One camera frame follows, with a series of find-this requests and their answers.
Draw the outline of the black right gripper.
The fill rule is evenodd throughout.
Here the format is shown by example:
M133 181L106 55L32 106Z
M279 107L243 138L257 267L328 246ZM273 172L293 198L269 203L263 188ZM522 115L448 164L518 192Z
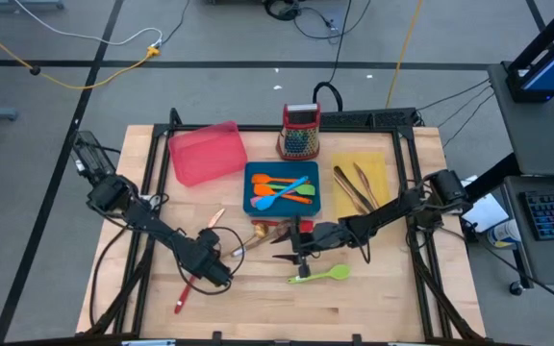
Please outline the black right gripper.
M298 216L292 219L292 230L286 230L279 234L271 241L271 244L281 243L291 240L291 238L294 255L274 255L273 257L297 265L299 279L311 276L311 269L307 263L308 256L344 246L356 247L358 245L358 238L349 229L338 223L317 223L310 232L302 233L302 220Z

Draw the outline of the dark wooden spoon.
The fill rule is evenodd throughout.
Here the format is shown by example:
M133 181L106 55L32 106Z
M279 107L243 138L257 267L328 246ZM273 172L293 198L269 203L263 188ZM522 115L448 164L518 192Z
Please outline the dark wooden spoon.
M277 227L274 227L274 226L268 226L268 234L265 238L263 239L260 239L260 240L256 240L254 242L251 242L250 244L246 245L245 246L245 251L244 253L246 253L247 251L249 250L252 250L254 248L257 248L259 247L260 245L263 245L265 243L271 243L271 241L273 239L275 239L279 234L282 234L283 232L285 232L286 230L289 229L289 225L279 225Z

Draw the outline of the blue silicone spatula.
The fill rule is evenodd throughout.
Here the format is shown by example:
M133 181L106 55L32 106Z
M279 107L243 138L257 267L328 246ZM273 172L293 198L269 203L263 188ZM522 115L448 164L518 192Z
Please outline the blue silicone spatula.
M267 210L269 209L273 203L280 198L281 196L284 196L289 191L295 189L296 187L303 185L308 180L307 176L303 176L299 178L298 180L292 182L290 185L285 186L282 190L279 192L276 192L274 194L267 195L265 197L262 197L260 200L256 202L256 208L258 210Z

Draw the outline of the red silicone spoon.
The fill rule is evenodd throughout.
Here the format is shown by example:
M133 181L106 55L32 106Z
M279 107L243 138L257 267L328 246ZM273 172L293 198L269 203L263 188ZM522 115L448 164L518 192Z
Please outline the red silicone spoon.
M186 302L186 300L187 300L187 298L188 298L188 296L189 296L189 293L190 293L191 290L192 290L192 285L194 284L195 280L196 280L196 278L195 278L194 276L191 276L191 277L189 278L189 283L188 283L188 284L185 286L185 288L182 290L182 292L181 292L181 294L180 294L180 296L179 296L179 299L178 299L178 301L177 301L177 303L176 303L176 305L175 305L175 308L174 308L174 313L175 313L175 314L179 314L179 313L182 311L182 309L183 309L183 307L184 307L184 305L185 305L185 302Z

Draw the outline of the green silicone spatula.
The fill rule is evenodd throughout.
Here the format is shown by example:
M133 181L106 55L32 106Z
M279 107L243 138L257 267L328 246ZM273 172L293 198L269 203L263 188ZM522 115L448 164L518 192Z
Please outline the green silicone spatula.
M274 191L281 191L286 188L285 185L272 185L272 184L265 184L265 186L271 188ZM303 196L314 196L315 195L315 187L313 185L309 184L303 184L299 185L292 190L290 190L290 193L297 193L299 195Z

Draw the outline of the orange silicone spatula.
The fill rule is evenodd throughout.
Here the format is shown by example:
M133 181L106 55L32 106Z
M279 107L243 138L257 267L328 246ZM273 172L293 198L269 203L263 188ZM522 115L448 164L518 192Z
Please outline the orange silicone spatula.
M267 196L267 195L279 192L279 191L272 190L271 188L265 186L265 184L256 184L256 185L254 185L253 191L258 196ZM311 204L311 202L312 202L311 197L312 196L303 196L303 195L299 195L297 193L290 193L290 192L288 192L287 194L282 196L282 198L284 198L284 199L289 199L289 200L292 200L292 201L295 201L295 202L298 202L298 203L302 203L302 204Z
M254 174L251 178L251 182L253 184L294 184L294 183L301 183L306 184L309 182L309 179L307 177L299 178L299 179L291 179L291 178L274 178L270 177L267 174Z

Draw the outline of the blue plastic bin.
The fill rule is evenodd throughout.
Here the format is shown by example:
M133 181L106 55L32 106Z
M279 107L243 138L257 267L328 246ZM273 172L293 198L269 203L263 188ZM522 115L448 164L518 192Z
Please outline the blue plastic bin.
M313 194L302 194L291 190L279 197L270 208L258 210L252 204L254 197L260 197L256 193L256 184L252 178L257 174L266 174L271 178L290 179L289 182L271 181L266 185L271 185L272 194L278 193L279 189L291 185L299 178L307 177L305 185L310 185L315 189ZM319 174L318 166L313 161L307 162L287 162L287 161L252 161L245 165L244 170L244 191L243 191L243 209L250 216L262 217L289 217L294 215L314 216L321 208L319 196Z

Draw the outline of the green silicone spoon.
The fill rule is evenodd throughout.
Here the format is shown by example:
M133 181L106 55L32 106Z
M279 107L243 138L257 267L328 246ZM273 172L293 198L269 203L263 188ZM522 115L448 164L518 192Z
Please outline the green silicone spoon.
M306 282L319 280L319 279L333 279L336 281L342 281L346 280L350 275L350 267L346 264L337 264L333 266L330 270L319 273L319 274L313 274L308 277L302 278L300 276L292 277L287 279L288 284L303 284Z

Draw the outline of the pink plastic bin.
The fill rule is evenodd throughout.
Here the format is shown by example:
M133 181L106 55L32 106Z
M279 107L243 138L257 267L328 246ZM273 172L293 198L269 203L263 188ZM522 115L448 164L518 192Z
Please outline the pink plastic bin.
M214 124L168 141L175 176L185 186L194 186L241 171L247 153L235 121Z

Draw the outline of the red-trimmed steel box grater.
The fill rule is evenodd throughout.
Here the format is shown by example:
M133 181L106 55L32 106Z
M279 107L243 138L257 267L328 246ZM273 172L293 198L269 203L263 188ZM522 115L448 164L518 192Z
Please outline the red-trimmed steel box grater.
M306 161L319 153L319 104L285 105L276 143L282 160Z

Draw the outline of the yellow plastic bin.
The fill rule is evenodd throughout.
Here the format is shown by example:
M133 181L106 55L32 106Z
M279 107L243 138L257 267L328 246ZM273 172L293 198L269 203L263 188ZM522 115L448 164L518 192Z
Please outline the yellow plastic bin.
M354 162L365 172L379 207L384 206L391 199L384 154L382 152L341 152L332 156L332 164L338 165L354 187L370 201L354 167ZM333 181L333 191L336 218L359 214L336 181Z

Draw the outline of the white paper pad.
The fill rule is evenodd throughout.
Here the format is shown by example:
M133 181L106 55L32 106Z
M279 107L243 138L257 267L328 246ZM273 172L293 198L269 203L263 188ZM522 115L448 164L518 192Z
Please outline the white paper pad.
M462 218L474 226L476 233L484 233L510 219L508 213L491 193L478 199Z

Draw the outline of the white canister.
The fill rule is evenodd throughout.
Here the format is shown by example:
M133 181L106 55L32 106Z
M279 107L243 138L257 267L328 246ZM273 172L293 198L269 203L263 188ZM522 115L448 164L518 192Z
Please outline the white canister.
M521 242L515 219L504 221L487 232L488 243L495 248L505 248Z

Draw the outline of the grey desk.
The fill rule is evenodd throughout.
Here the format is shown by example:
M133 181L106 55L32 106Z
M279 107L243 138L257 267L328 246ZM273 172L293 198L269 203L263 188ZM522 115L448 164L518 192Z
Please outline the grey desk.
M534 238L520 199L520 193L528 191L554 191L554 178L508 177L504 180L506 203L521 235L525 266L533 278L545 284L554 284L554 240Z
M554 176L554 97L545 103L517 103L501 64L488 67L519 170L525 175Z

